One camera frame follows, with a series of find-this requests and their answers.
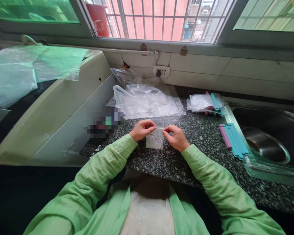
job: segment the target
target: power socket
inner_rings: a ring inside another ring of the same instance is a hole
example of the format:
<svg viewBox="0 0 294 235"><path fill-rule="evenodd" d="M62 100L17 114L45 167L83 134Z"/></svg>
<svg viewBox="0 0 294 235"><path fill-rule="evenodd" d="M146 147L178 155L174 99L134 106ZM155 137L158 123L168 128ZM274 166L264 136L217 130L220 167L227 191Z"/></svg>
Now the power socket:
<svg viewBox="0 0 294 235"><path fill-rule="evenodd" d="M169 66L154 65L154 75L157 76L157 71L160 70L160 77L169 77L171 68Z"/></svg>

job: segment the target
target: sink basin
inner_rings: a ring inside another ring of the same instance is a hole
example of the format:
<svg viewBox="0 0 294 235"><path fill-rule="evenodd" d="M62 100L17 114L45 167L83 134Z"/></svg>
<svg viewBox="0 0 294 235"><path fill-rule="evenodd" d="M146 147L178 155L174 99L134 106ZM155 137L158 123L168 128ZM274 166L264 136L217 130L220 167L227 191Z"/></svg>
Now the sink basin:
<svg viewBox="0 0 294 235"><path fill-rule="evenodd" d="M294 117L260 108L237 107L232 112L252 151L259 152L256 157L294 166Z"/></svg>
<svg viewBox="0 0 294 235"><path fill-rule="evenodd" d="M225 118L250 151L252 177L294 186L294 106L223 97Z"/></svg>

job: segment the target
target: red bucket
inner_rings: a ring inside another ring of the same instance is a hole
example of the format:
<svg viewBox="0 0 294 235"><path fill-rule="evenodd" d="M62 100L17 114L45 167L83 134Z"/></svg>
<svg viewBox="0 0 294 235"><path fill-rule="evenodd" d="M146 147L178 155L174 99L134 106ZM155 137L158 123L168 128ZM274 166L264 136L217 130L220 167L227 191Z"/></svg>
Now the red bucket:
<svg viewBox="0 0 294 235"><path fill-rule="evenodd" d="M86 7L97 30L98 36L109 37L109 26L106 15L106 8L108 7L96 4L86 4Z"/></svg>

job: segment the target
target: countertop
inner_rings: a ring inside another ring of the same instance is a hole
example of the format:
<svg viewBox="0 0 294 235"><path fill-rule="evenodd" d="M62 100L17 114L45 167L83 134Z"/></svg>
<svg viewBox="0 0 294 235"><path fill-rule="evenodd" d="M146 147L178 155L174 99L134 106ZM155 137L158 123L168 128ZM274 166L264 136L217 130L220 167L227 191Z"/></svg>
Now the countertop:
<svg viewBox="0 0 294 235"><path fill-rule="evenodd" d="M176 86L176 91L185 110L186 98L189 98L189 95L205 93L203 89L182 86ZM233 95L233 93L227 92L217 93L241 99L290 103L264 97ZM125 120L124 124L108 139L90 139L81 150L81 154L88 157L91 156L99 145L103 149L108 144L129 133L136 123L143 119L145 118ZM250 177L245 170L243 162L235 158L231 150L225 146L219 130L220 123L226 124L225 118L216 115L193 113L187 110L187 114L184 116L154 117L151 119L159 126L165 127L169 124L174 124L183 129L189 143L196 145L209 158L228 169L237 184L245 190L256 204L294 214L294 187ZM145 146L146 138L138 141L137 148L127 160L127 168L202 188L180 152L175 150L167 140L164 141L162 150L146 149Z"/></svg>

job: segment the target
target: window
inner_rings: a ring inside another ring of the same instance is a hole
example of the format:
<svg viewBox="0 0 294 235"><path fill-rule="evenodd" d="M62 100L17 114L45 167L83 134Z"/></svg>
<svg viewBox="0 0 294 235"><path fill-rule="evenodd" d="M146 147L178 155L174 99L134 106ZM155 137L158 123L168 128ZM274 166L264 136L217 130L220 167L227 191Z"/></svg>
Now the window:
<svg viewBox="0 0 294 235"><path fill-rule="evenodd" d="M294 0L0 0L0 39L21 34L65 45L139 50L144 42L150 51L187 46L191 54L294 61Z"/></svg>
<svg viewBox="0 0 294 235"><path fill-rule="evenodd" d="M78 0L0 0L0 32L94 38Z"/></svg>
<svg viewBox="0 0 294 235"><path fill-rule="evenodd" d="M236 0L217 44L294 49L294 0Z"/></svg>
<svg viewBox="0 0 294 235"><path fill-rule="evenodd" d="M234 29L294 32L294 0L249 0Z"/></svg>
<svg viewBox="0 0 294 235"><path fill-rule="evenodd" d="M0 20L79 23L68 0L0 0Z"/></svg>
<svg viewBox="0 0 294 235"><path fill-rule="evenodd" d="M85 0L101 37L215 43L233 0ZM98 18L99 5L104 17Z"/></svg>

